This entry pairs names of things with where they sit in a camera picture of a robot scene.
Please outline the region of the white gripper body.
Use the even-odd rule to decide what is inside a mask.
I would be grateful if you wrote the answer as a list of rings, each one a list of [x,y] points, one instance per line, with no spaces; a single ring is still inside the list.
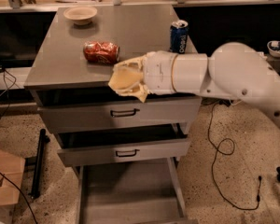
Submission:
[[[143,80],[150,93],[175,93],[172,70],[176,56],[176,53],[167,51],[152,51],[146,55],[143,60]]]

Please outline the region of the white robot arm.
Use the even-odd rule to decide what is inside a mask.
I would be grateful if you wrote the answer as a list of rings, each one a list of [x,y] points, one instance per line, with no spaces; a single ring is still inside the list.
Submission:
[[[115,64],[108,86],[142,102],[151,93],[241,100],[280,129],[280,76],[245,44],[224,44],[210,56],[152,51]]]

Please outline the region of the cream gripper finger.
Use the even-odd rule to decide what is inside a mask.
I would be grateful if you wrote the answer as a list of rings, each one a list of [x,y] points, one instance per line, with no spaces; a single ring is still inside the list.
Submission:
[[[146,100],[148,92],[147,87],[142,84],[137,84],[128,89],[116,90],[116,94],[119,96],[132,96],[136,97],[142,103]]]
[[[137,74],[142,74],[144,59],[145,59],[144,56],[139,56],[116,63],[113,67],[113,73],[116,74],[119,73],[120,71],[129,71]]]

